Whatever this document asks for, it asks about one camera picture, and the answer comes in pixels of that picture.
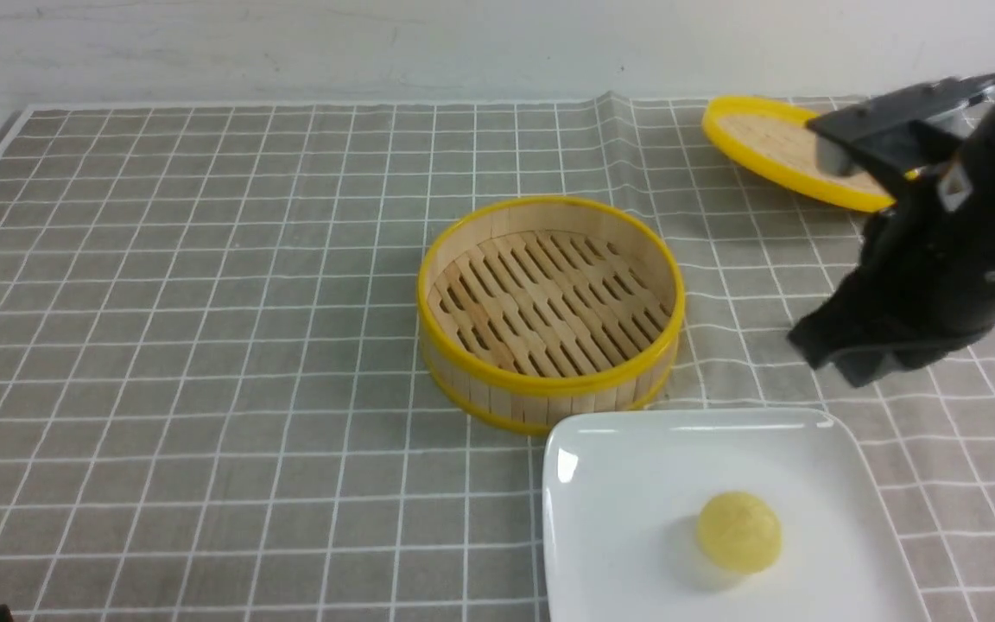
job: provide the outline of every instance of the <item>square plate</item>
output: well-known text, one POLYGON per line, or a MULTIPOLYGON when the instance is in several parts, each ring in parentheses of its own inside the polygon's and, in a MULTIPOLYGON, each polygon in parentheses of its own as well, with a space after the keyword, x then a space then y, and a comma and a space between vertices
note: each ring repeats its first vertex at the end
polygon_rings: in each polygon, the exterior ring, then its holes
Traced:
POLYGON ((555 622, 928 619, 861 450, 817 410, 569 417, 542 480, 555 622), (761 574, 719 570, 696 544, 696 516, 729 491, 782 521, 782 556, 761 574))

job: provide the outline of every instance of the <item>white wall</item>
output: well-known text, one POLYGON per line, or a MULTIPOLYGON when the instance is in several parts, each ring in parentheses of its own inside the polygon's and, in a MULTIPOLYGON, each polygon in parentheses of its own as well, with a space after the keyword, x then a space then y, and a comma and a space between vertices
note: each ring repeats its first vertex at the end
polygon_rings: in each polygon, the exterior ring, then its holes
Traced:
POLYGON ((0 0, 0 104, 875 92, 995 71, 995 0, 0 0))

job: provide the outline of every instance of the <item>bamboo steamer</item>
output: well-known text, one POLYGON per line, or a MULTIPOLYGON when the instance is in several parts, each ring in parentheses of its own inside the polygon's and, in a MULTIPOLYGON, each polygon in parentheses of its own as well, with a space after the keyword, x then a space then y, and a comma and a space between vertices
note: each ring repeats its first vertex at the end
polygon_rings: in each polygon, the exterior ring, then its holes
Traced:
POLYGON ((422 357, 440 389, 499 428, 640 409, 678 352, 684 290, 659 237, 620 210, 530 197, 471 213, 417 280, 422 357))
POLYGON ((892 204, 867 173, 833 177, 816 165, 816 135, 805 127, 817 113, 762 98, 716 98, 701 127, 713 145, 752 173, 829 204, 877 212, 892 204))

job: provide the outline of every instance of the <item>gray checkered tablecloth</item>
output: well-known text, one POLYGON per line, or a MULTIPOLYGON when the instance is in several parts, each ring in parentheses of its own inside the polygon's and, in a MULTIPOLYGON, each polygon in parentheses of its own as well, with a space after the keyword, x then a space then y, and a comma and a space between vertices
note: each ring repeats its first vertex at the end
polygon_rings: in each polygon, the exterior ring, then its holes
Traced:
POLYGON ((863 390, 813 374, 785 331, 852 268, 862 218, 731 165, 704 105, 25 111, 0 147, 0 602, 547 619, 542 444, 435 389, 414 284, 475 207, 578 194, 682 267, 666 398, 838 417, 935 622, 995 622, 995 332, 863 390))

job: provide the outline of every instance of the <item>yellow rim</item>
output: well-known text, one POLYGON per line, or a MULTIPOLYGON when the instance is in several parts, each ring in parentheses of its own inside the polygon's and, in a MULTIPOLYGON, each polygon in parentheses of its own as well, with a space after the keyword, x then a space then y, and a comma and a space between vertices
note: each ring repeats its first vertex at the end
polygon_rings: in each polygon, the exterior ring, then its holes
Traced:
POLYGON ((796 168, 782 165, 766 157, 750 146, 747 146, 719 125, 719 119, 729 114, 753 114, 761 117, 773 117, 804 127, 810 118, 817 117, 814 111, 798 109, 782 102, 761 98, 716 98, 708 104, 701 127, 708 139, 724 155, 732 158, 739 165, 751 172, 774 181, 794 192, 805 194, 814 200, 830 202, 832 205, 858 210, 858 212, 877 212, 892 205, 893 199, 888 194, 864 193, 832 181, 818 180, 812 175, 799 172, 796 168))
POLYGON ((500 386, 502 389, 512 390, 514 393, 536 395, 537 397, 558 397, 558 395, 583 393, 586 390, 609 389, 613 385, 619 385, 628 382, 629 379, 638 377, 639 374, 647 371, 655 362, 658 362, 663 352, 666 352, 668 347, 670 347, 671 341, 678 338, 682 330, 682 318, 686 314, 686 291, 683 288, 682 273, 679 271, 678 263, 675 262, 674 256, 671 255, 666 243, 663 243, 659 236, 655 235, 655 232, 649 229, 647 225, 640 223, 639 220, 632 218, 627 213, 620 212, 615 207, 609 207, 597 201, 583 200, 583 198, 557 196, 524 197, 518 198, 518 200, 498 202, 487 208, 480 209, 478 212, 471 213, 471 215, 460 219, 458 223, 451 225, 445 232, 440 233, 440 236, 432 243, 429 251, 426 253, 425 260, 421 261, 419 275, 422 276, 419 276, 417 279, 417 310, 421 319, 421 329, 429 336, 432 344, 437 347, 440 353, 445 355, 446 358, 451 359, 451 362, 455 363, 455 365, 466 370, 467 373, 470 373, 475 378, 481 379, 486 384, 500 386), (475 358, 472 354, 463 350, 462 347, 456 346, 447 335, 443 334, 443 331, 439 328, 439 324, 435 321, 435 316, 426 303, 428 298, 426 286, 428 284, 422 278, 423 275, 428 273, 429 265, 435 259, 435 251, 440 248, 440 245, 445 243, 447 238, 454 235, 459 228, 471 223, 471 221, 484 218, 489 213, 494 213, 501 209, 533 204, 533 202, 555 202, 555 204, 577 205, 610 213, 612 216, 624 220, 625 223, 634 225, 644 236, 647 236, 649 243, 655 245, 656 250, 661 253, 663 259, 670 265, 671 275, 674 276, 675 308, 671 312, 667 326, 663 328, 659 338, 655 339, 655 342, 651 343, 651 346, 648 346, 647 350, 640 352, 635 358, 628 359, 628 361, 612 367, 610 370, 598 371, 596 374, 589 374, 584 377, 533 378, 515 374, 513 371, 502 370, 500 367, 475 358))
MULTIPOLYGON (((421 358, 425 361, 425 364, 429 367, 429 370, 434 369, 432 367, 432 362, 429 361, 428 355, 423 349, 421 349, 421 358)), ((662 372, 662 377, 657 379, 655 384, 651 385, 651 389, 648 390, 647 394, 644 394, 643 397, 640 397, 635 402, 632 402, 632 405, 628 406, 628 410, 640 410, 644 406, 650 404, 652 399, 655 399, 655 396, 659 394, 660 390, 662 390, 662 387, 667 384, 668 379, 670 379, 670 371, 671 367, 667 367, 667 369, 662 372)), ((435 385, 437 385, 439 389, 447 395, 447 399, 451 399, 451 403, 459 406, 463 412, 471 415, 472 417, 477 417, 480 421, 486 422, 486 424, 492 425, 494 428, 508 429, 509 432, 526 434, 529 436, 548 436, 550 430, 555 428, 555 426, 552 425, 536 425, 530 424, 530 422, 515 422, 508 417, 500 417, 493 413, 486 412, 486 410, 479 409, 478 406, 475 406, 469 401, 466 401, 466 399, 460 397, 459 393, 455 393, 455 389, 447 385, 446 382, 443 382, 443 378, 438 377, 438 375, 435 374, 435 371, 431 371, 429 375, 432 378, 432 382, 435 382, 435 385)))

